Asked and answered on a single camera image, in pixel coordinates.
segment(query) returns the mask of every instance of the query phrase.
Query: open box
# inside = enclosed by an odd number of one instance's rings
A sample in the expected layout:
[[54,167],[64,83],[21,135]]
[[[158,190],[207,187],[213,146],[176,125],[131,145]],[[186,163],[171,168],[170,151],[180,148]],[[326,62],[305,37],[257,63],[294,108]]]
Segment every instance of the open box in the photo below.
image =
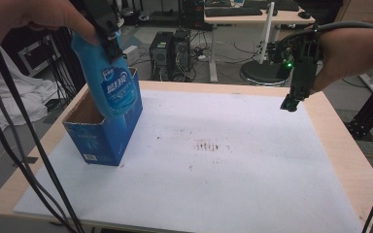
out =
[[130,68],[137,89],[134,106],[117,118],[104,118],[87,90],[62,123],[84,161],[118,166],[142,113],[142,100],[136,69]]

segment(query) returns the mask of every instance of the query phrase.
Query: metal stand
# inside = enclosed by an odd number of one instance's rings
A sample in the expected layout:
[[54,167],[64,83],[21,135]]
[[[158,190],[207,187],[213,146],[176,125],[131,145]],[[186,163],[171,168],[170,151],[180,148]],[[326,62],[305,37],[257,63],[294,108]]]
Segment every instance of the metal stand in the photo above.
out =
[[365,140],[368,137],[373,127],[373,93],[353,120],[346,125],[355,139]]

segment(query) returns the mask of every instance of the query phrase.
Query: blue bottle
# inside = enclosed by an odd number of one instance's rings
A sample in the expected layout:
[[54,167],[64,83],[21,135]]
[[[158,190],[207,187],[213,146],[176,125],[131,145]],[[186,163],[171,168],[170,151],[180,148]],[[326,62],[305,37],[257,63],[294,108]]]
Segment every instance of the blue bottle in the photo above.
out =
[[[120,44],[120,35],[116,32]],[[74,33],[72,49],[80,59],[87,87],[99,113],[106,118],[120,117],[132,108],[137,90],[123,57],[109,62],[101,43],[93,46]]]

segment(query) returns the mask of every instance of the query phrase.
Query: floor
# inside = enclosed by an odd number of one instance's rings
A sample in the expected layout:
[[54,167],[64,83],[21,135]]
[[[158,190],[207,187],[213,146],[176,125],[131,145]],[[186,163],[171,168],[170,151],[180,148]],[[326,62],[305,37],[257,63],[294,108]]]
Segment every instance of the floor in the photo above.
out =
[[[151,63],[148,56],[148,44],[151,43],[156,31],[175,31],[176,28],[156,28],[156,27],[133,27],[123,26],[121,29],[122,44],[128,47],[131,44],[139,46],[141,60],[133,66],[139,70],[140,80],[148,80],[151,77]],[[260,29],[254,30],[242,28],[222,27],[217,31],[217,63],[219,84],[246,84],[238,76],[240,64],[243,60],[247,60],[252,56],[252,52],[256,50],[254,41],[259,38]],[[196,83],[208,83],[208,50],[204,50],[210,42],[210,33],[197,34],[191,43],[193,48],[201,48],[203,54],[200,61],[194,64],[195,72],[188,75],[194,79]],[[39,75],[41,78],[50,79],[51,73],[47,70]],[[344,81],[338,81],[329,86],[325,91],[325,95],[335,109],[344,110],[359,110],[371,95],[363,81],[358,77],[349,77]],[[40,137],[51,127],[50,124],[39,120],[34,123],[35,129]],[[25,126],[17,128],[21,135],[27,135]],[[8,130],[5,132],[8,138],[11,138]],[[24,138],[24,150],[30,151],[33,145],[31,140]],[[14,145],[14,141],[10,140],[10,145]],[[14,172],[16,168],[13,162],[4,153],[0,143],[0,187],[6,179]],[[90,232],[91,228],[87,227],[85,232]],[[64,227],[56,226],[49,222],[26,220],[23,218],[7,218],[0,216],[0,232],[67,232]],[[100,229],[95,229],[94,232],[100,232]]]

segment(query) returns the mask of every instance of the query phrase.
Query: table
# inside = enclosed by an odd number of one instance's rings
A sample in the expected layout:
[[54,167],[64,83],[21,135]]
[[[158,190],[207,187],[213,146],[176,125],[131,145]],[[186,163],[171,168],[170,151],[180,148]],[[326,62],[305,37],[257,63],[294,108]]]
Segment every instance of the table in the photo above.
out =
[[[142,90],[279,96],[283,99],[288,93],[288,88],[284,87],[268,88],[262,86],[214,85],[202,83],[140,82],[140,86]],[[65,130],[61,121],[66,113],[75,106],[85,89],[86,87],[77,95],[74,101],[68,106],[42,139],[43,146],[47,153],[53,150],[60,138],[64,135]],[[336,115],[323,93],[320,92],[313,95],[305,101],[304,106],[329,162],[346,196],[350,200],[354,213],[363,225],[373,204],[373,169],[349,132],[345,129],[343,122],[339,119],[338,115]],[[38,152],[34,149],[30,152],[29,156],[36,156],[36,154],[38,154]],[[31,168],[36,173],[41,165],[42,160],[38,159]],[[20,170],[16,170],[0,189],[0,216],[20,216],[14,213],[13,208],[27,187],[28,183],[22,176]],[[44,216],[35,216],[34,218],[54,220],[53,217]],[[107,223],[85,221],[83,224],[111,226]]]
[[211,40],[211,59],[209,62],[210,67],[210,81],[211,83],[218,82],[217,76],[217,65],[215,59],[215,43],[216,43],[216,29],[217,24],[240,24],[240,25],[254,25],[254,24],[264,24],[263,28],[263,35],[267,37],[270,36],[270,29],[275,30],[273,31],[273,38],[270,40],[275,41],[278,36],[279,30],[276,30],[276,25],[280,24],[309,24],[314,23],[315,20],[311,17],[309,19],[304,19],[298,16],[298,12],[287,12],[287,11],[278,11],[278,14],[275,17],[271,18],[271,28],[267,28],[267,14],[266,10],[261,10],[262,16],[247,16],[247,17],[206,17],[204,16],[205,22],[209,24],[213,24],[213,31],[212,31],[212,40]]

